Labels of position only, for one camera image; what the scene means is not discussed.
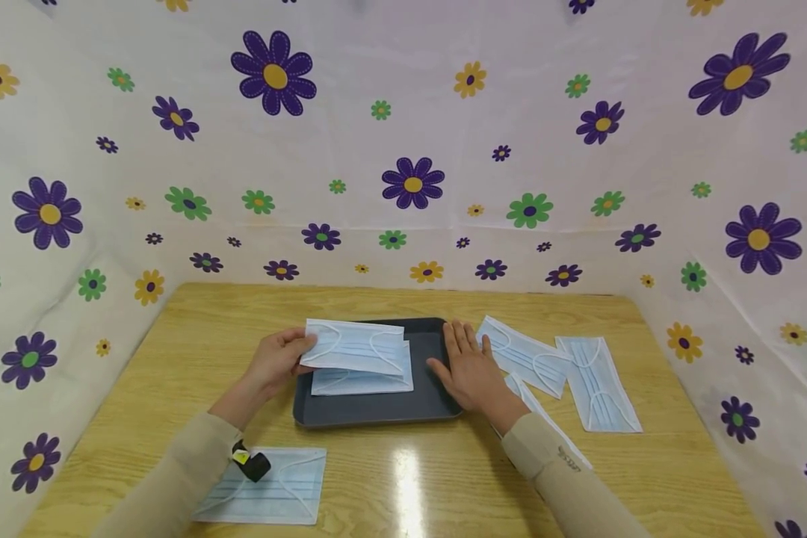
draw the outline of floral backdrop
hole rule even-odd
[[[807,537],[807,0],[0,1],[0,537],[187,281],[629,296]]]

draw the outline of dark gray tray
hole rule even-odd
[[[448,366],[448,352],[442,336],[443,319],[371,319],[364,322],[403,327],[403,338],[409,340],[415,389],[388,395],[311,396],[314,374],[300,375],[294,398],[296,424],[305,428],[330,428],[390,421],[445,420],[462,412],[426,363],[428,357],[436,357]]]

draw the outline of table surface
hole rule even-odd
[[[604,336],[642,435],[588,433],[572,393],[533,390],[597,474],[657,538],[762,537],[637,307],[612,296],[186,284],[167,302],[56,477],[23,537],[88,537],[171,437],[244,371],[257,341],[306,318],[485,314],[552,344]],[[325,447],[314,527],[193,523],[188,537],[561,537],[482,418],[306,431],[294,386],[252,421],[247,444]]]

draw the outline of sleeve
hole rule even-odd
[[[241,432],[201,413],[176,434],[158,465],[116,505],[93,538],[178,538],[221,480]]]
[[[648,538],[646,529],[536,413],[523,415],[502,448],[550,507],[566,538]]]

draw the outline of surgical mask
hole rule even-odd
[[[547,421],[547,424],[550,424],[551,428],[556,430],[556,433],[562,436],[562,439],[564,442],[566,442],[568,448],[570,448],[574,454],[577,454],[577,457],[580,458],[580,461],[583,461],[583,463],[586,464],[587,468],[592,468],[590,461],[586,459],[583,453],[580,452],[580,449],[577,448],[577,445],[570,440],[566,433],[564,433],[562,429],[558,427],[558,424],[556,424],[555,421],[550,418],[550,415],[547,414],[544,407],[541,407],[541,403],[538,401],[538,398],[535,398],[535,395],[533,395],[532,391],[529,390],[529,387],[526,386],[526,383],[523,382],[523,379],[521,379],[519,375],[507,375],[505,378],[505,384],[507,387],[509,387],[509,389],[511,389],[511,392],[515,393],[515,395],[521,398],[523,403],[526,404],[526,407],[529,408],[529,411],[541,415],[541,418],[544,418],[544,420]]]
[[[494,318],[484,316],[477,338],[487,334],[499,368],[517,374],[529,385],[553,398],[562,398],[572,357],[543,341],[516,332]]]
[[[316,335],[317,344],[302,355],[303,366],[404,374],[395,362],[404,346],[403,327],[308,319],[305,332]]]
[[[231,462],[192,520],[202,522],[315,525],[326,468],[325,448],[252,448],[272,469],[259,481],[248,480]]]
[[[577,413],[586,431],[642,433],[625,387],[603,338],[556,336],[556,344],[572,354],[575,368],[568,372]]]
[[[340,395],[382,395],[388,392],[412,392],[412,361],[409,357],[409,342],[403,343],[403,350],[396,361],[403,369],[402,375],[375,374],[323,368],[314,372],[311,396]]]

